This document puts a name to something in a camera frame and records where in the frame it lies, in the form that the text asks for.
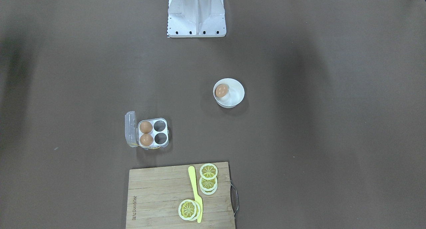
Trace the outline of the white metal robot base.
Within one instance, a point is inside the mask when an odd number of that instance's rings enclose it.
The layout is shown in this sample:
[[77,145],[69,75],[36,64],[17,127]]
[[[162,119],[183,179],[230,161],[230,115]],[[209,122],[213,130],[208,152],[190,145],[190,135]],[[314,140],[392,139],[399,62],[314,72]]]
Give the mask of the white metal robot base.
[[168,0],[169,38],[225,37],[224,0]]

